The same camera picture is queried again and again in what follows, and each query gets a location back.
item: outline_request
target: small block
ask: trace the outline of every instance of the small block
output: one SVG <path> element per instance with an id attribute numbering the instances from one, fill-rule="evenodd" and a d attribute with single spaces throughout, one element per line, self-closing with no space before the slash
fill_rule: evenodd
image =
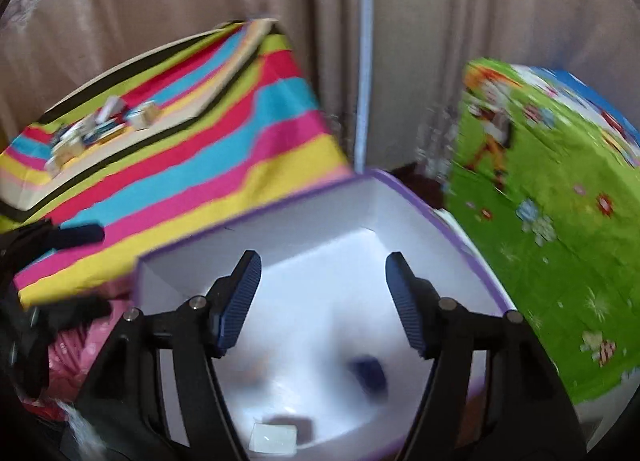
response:
<path id="1" fill-rule="evenodd" d="M 255 423 L 249 440 L 249 450 L 262 454 L 294 455 L 298 441 L 295 425 L 264 425 Z"/>
<path id="2" fill-rule="evenodd" d="M 141 130 L 153 124 L 161 113 L 155 102 L 144 102 L 127 115 L 127 121 L 135 130 Z"/>

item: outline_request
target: pink fabric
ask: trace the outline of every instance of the pink fabric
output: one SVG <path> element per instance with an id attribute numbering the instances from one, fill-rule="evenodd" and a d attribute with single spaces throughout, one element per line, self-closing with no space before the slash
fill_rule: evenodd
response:
<path id="1" fill-rule="evenodd" d="M 111 316 L 95 320 L 86 329 L 73 329 L 58 335 L 49 347 L 49 388 L 44 396 L 74 401 L 95 357 L 131 302 L 111 300 Z"/>

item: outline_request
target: lace curtain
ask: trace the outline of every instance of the lace curtain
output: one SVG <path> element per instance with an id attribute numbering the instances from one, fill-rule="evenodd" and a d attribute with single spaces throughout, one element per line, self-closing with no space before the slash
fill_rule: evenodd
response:
<path id="1" fill-rule="evenodd" d="M 444 180 L 464 64 L 562 68 L 640 126 L 638 0 L 375 0 L 368 160 Z"/>
<path id="2" fill-rule="evenodd" d="M 15 137 L 94 76 L 228 20 L 275 17 L 351 153 L 358 0 L 11 0 L 0 18 L 0 124 Z"/>

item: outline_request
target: striped fabric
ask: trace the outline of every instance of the striped fabric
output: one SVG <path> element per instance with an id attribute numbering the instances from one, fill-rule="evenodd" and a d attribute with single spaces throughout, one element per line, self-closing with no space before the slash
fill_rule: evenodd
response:
<path id="1" fill-rule="evenodd" d="M 94 146 L 49 178 L 49 139 L 110 94 L 162 116 Z M 234 23 L 89 83 L 0 155 L 0 229 L 98 221 L 100 245 L 49 253 L 16 277 L 25 305 L 130 272 L 137 257 L 296 190 L 348 174 L 272 21 Z"/>

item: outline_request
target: white box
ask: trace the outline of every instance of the white box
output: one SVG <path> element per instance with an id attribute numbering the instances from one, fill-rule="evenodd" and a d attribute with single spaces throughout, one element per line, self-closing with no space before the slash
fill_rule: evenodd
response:
<path id="1" fill-rule="evenodd" d="M 249 440 L 249 450 L 262 454 L 293 456 L 297 440 L 298 430 L 295 425 L 256 423 Z"/>
<path id="2" fill-rule="evenodd" d="M 385 280 L 402 251 L 414 273 L 469 310 L 502 315 L 513 304 L 439 216 L 382 172 L 288 198 L 153 251 L 138 264 L 134 300 L 145 314 L 172 310 L 228 275 L 244 250 L 262 279 L 238 344 L 214 361 L 236 430 L 306 421 L 296 460 L 379 458 L 400 448 L 431 362 L 410 348 Z M 346 362 L 376 357 L 388 399 L 367 397 Z M 187 444 L 171 351 L 162 391 L 174 441 Z M 484 379 L 474 361 L 470 393 Z"/>

